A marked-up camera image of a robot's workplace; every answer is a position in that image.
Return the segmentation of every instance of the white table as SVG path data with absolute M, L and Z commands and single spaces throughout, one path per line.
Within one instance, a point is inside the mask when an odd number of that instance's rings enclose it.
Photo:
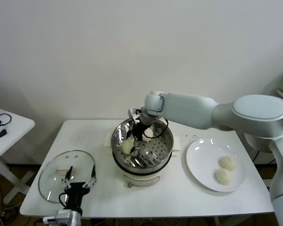
M 1 113 L 9 114 L 12 117 L 12 121 L 6 125 L 7 135 L 0 138 L 0 156 L 34 127 L 33 120 L 0 109 L 0 114 Z M 3 115 L 0 119 L 2 120 L 2 123 L 5 123 L 5 120 L 9 120 L 9 117 Z M 34 175 L 34 173 L 29 171 L 21 180 L 19 180 L 9 171 L 9 168 L 4 162 L 0 160 L 0 175 L 4 176 L 15 185 L 3 199 L 3 202 L 8 204 L 18 192 L 22 192 L 23 194 L 28 192 L 29 186 L 25 183 Z
M 244 215 L 273 212 L 269 192 L 235 132 L 198 130 L 176 123 L 169 127 L 180 136 L 181 147 L 198 138 L 222 138 L 240 155 L 245 165 L 244 183 L 232 193 L 206 189 L 185 165 L 185 151 L 174 152 L 161 179 L 153 186 L 128 188 L 105 147 L 108 133 L 122 120 L 69 120 L 64 122 L 20 208 L 27 216 L 49 216 L 62 208 L 47 202 L 38 191 L 45 165 L 56 155 L 70 150 L 90 153 L 97 164 L 98 182 L 82 202 L 83 218 L 160 218 Z

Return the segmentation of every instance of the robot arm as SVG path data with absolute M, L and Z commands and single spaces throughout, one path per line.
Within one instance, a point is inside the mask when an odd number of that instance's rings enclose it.
M 240 97 L 218 104 L 211 98 L 153 91 L 147 95 L 141 123 L 164 117 L 196 129 L 238 130 L 256 149 L 270 148 L 278 169 L 270 186 L 277 219 L 283 226 L 283 100 L 265 95 Z

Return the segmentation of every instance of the white wall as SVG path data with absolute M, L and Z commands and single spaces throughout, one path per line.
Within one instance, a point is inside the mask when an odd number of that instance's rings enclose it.
M 0 1 L 0 107 L 36 122 L 9 162 L 42 162 L 64 120 L 124 118 L 151 90 L 228 102 L 281 73 L 283 0 Z

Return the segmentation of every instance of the glass pot lid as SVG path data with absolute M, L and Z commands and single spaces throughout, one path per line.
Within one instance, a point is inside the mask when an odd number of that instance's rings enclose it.
M 43 169 L 39 178 L 41 196 L 54 203 L 59 203 L 58 196 L 64 192 L 62 179 L 72 167 L 69 183 L 88 182 L 95 166 L 93 157 L 81 150 L 64 152 L 54 157 Z

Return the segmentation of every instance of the floor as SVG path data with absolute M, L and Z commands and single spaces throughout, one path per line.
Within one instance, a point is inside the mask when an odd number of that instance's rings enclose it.
M 33 168 L 11 168 L 10 169 L 18 178 L 24 176 L 24 174 L 28 170 L 32 170 L 37 172 L 37 169 Z M 263 179 L 271 179 L 275 173 L 275 168 L 261 168 L 259 169 L 259 173 Z M 3 195 L 6 195 L 11 189 L 12 184 L 7 181 L 4 177 L 0 177 L 0 184 L 3 190 Z M 8 208 L 14 205 L 21 203 L 24 200 L 23 194 L 18 194 L 14 200 L 8 205 L 4 205 L 4 208 Z M 0 210 L 2 205 L 2 199 L 0 194 Z M 220 218 L 220 222 L 224 222 L 228 217 Z M 18 214 L 17 218 L 8 224 L 9 226 L 33 226 L 34 221 L 38 218 L 29 218 L 22 216 L 20 213 Z M 102 222 L 104 219 L 94 219 L 93 223 L 90 220 L 82 220 L 82 226 L 94 226 L 97 223 Z M 183 219 L 176 219 L 176 218 L 166 218 L 166 219 L 122 219 L 122 220 L 115 220 L 109 219 L 104 222 L 104 224 L 99 224 L 99 226 L 214 226 L 214 219 L 213 218 L 183 218 Z M 259 214 L 250 217 L 246 221 L 242 222 L 240 226 L 278 226 L 276 221 L 275 215 L 271 214 Z

